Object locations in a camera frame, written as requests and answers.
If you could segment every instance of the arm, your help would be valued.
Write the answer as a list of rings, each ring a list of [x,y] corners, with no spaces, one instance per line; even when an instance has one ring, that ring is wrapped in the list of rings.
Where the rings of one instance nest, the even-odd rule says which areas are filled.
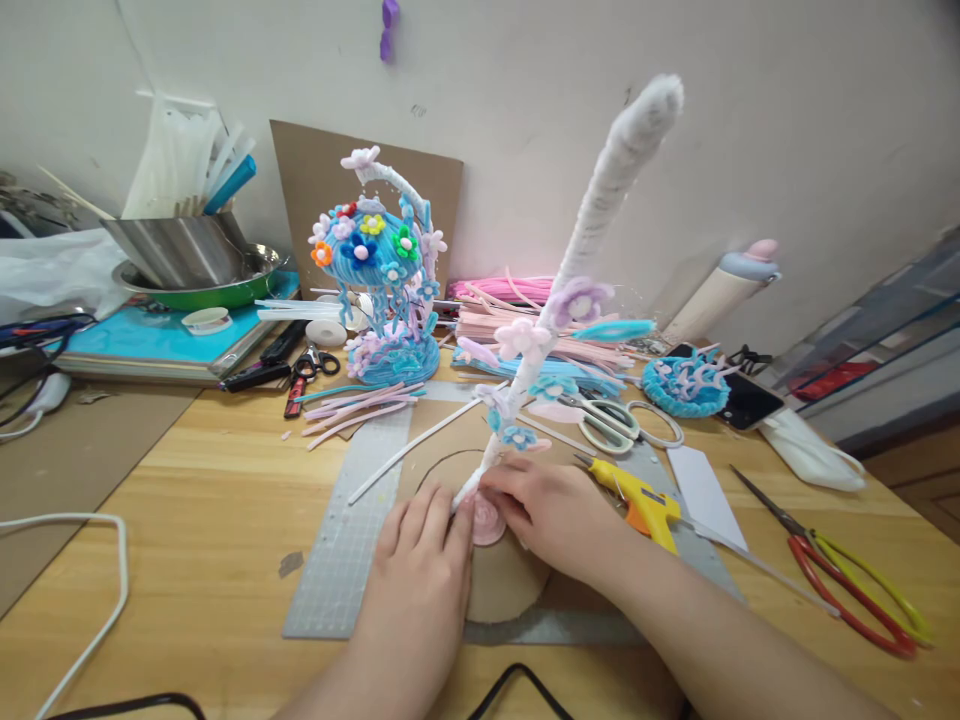
[[[641,537],[582,470],[510,455],[480,487],[527,547],[623,611],[704,718],[896,717]]]
[[[422,488],[384,521],[363,605],[340,656],[274,720],[420,720],[456,657],[470,596],[473,501]]]

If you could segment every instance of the yellow glue gun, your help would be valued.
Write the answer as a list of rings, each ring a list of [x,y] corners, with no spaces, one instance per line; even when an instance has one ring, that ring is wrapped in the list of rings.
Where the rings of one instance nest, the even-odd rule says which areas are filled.
[[[643,533],[662,548],[677,555],[677,546],[673,542],[668,523],[679,520],[680,505],[673,498],[655,493],[640,478],[621,470],[603,460],[576,455],[577,460],[587,466],[587,472],[596,478],[605,488],[622,495],[627,501],[627,523]]]

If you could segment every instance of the phone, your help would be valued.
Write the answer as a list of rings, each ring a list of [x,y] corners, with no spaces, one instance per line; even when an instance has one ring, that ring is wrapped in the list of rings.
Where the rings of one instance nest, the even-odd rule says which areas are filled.
[[[667,357],[690,357],[694,349],[689,343],[680,343],[667,353]],[[782,397],[739,370],[726,375],[724,380],[730,386],[730,398],[726,407],[717,413],[717,417],[735,430],[753,430],[762,420],[779,412],[786,404]]]

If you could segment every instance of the book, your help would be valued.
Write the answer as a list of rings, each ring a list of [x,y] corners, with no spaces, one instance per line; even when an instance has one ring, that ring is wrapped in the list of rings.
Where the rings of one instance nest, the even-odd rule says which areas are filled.
[[[296,273],[277,272],[273,296],[296,295]],[[215,386],[277,324],[261,321],[257,306],[230,311],[233,324],[214,335],[191,335],[181,320],[189,313],[150,313],[124,307],[70,338],[56,365],[78,377],[188,381]]]

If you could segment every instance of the grey cutting mat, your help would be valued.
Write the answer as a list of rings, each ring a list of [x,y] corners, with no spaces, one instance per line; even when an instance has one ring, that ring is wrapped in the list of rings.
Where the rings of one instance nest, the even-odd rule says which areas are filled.
[[[471,399],[473,385],[431,381],[426,384],[426,390],[430,400],[466,403]],[[376,418],[365,423],[353,436],[290,605],[283,627],[284,637],[344,640],[353,633],[380,526],[397,496],[402,462],[380,478],[352,507],[347,506],[347,498],[408,442],[412,417],[413,410],[406,409]],[[687,514],[683,498],[648,444],[634,445],[630,453],[617,458],[617,464],[642,477],[657,492],[674,497],[684,515]],[[708,541],[682,526],[673,528],[673,536],[677,550],[687,563],[743,600]],[[464,639],[482,645],[637,645],[644,642],[619,613],[557,612],[536,606],[510,622],[467,623]]]

